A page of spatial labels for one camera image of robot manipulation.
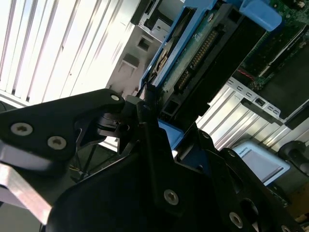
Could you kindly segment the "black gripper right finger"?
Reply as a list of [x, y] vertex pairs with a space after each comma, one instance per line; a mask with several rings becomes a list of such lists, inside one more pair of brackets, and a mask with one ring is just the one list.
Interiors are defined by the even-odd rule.
[[177, 161], [200, 174], [195, 187], [201, 232], [301, 232], [248, 165], [193, 124], [177, 148]]

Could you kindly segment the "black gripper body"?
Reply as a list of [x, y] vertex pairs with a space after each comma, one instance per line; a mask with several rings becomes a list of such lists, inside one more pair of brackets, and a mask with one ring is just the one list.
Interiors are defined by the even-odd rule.
[[211, 181], [175, 162], [158, 166], [152, 192], [141, 154], [130, 155], [65, 191], [50, 213], [49, 232], [226, 231]]

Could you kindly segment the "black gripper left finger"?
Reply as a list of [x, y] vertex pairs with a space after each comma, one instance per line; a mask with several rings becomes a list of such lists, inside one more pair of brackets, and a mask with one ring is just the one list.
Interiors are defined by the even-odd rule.
[[116, 137], [117, 162], [141, 154], [156, 194], [163, 179], [158, 166], [173, 161], [167, 134], [156, 120], [156, 95], [150, 86], [144, 98], [134, 103], [101, 89], [2, 113], [0, 160], [33, 173], [59, 176], [78, 149]]

